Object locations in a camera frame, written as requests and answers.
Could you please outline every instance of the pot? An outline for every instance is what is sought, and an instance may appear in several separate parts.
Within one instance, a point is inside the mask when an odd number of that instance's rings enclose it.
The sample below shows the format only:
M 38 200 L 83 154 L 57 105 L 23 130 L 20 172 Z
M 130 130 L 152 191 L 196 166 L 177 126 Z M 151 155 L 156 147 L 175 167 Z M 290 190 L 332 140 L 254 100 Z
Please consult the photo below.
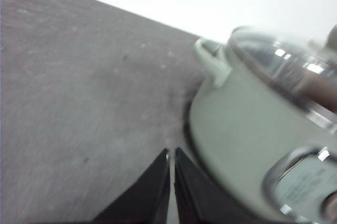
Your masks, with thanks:
M 337 26 L 324 47 L 254 27 L 194 45 L 206 70 L 190 109 L 195 148 L 263 218 L 337 220 L 336 49 Z

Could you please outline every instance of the side handle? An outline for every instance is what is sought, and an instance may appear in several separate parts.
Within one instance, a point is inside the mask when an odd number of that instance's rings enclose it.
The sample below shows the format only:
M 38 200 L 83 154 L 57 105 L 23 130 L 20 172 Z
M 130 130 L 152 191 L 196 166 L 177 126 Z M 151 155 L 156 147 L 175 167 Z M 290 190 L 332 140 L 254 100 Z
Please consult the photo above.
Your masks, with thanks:
M 199 38 L 194 44 L 197 60 L 214 79 L 214 87 L 221 87 L 228 78 L 232 67 L 229 65 L 221 44 Z

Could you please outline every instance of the mint green pot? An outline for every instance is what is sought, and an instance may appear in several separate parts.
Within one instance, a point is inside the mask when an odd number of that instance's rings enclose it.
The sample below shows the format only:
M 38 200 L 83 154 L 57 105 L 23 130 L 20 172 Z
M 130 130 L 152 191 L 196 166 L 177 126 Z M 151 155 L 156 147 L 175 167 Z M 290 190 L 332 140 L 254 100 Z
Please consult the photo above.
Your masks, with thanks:
M 206 74 L 190 110 L 197 152 L 224 189 L 257 215 L 294 221 L 266 199 L 263 181 L 284 155 L 303 146 L 337 153 L 336 134 L 276 92 L 231 46 L 194 45 Z

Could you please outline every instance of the glass lid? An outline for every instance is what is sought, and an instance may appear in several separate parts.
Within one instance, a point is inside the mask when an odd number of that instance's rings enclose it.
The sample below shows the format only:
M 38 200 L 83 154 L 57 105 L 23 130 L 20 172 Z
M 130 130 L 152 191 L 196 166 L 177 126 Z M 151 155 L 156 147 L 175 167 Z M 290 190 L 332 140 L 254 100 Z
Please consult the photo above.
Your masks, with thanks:
M 302 108 L 318 113 L 316 117 L 333 122 L 329 127 L 337 131 L 337 26 L 324 47 L 254 27 L 234 30 L 228 46 L 265 83 Z

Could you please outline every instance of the gray countertop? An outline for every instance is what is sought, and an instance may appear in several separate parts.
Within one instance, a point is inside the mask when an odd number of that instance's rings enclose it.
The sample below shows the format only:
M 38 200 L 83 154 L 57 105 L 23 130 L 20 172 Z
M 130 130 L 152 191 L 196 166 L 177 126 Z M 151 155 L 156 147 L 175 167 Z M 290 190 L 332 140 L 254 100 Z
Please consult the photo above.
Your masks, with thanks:
M 190 153 L 196 36 L 95 0 L 1 7 L 1 223 L 90 220 L 164 147 Z

